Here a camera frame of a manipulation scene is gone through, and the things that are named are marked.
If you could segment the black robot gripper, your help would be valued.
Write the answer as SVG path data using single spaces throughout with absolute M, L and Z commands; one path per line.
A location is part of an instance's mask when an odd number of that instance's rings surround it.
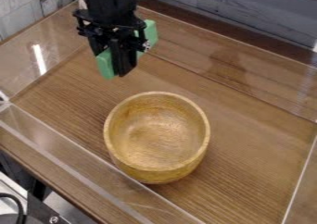
M 136 67 L 136 50 L 128 41 L 111 37 L 119 30 L 133 31 L 144 27 L 143 20 L 135 15 L 136 5 L 137 0 L 79 0 L 73 11 L 77 34 L 88 38 L 96 56 L 109 47 L 112 67 L 119 77 Z

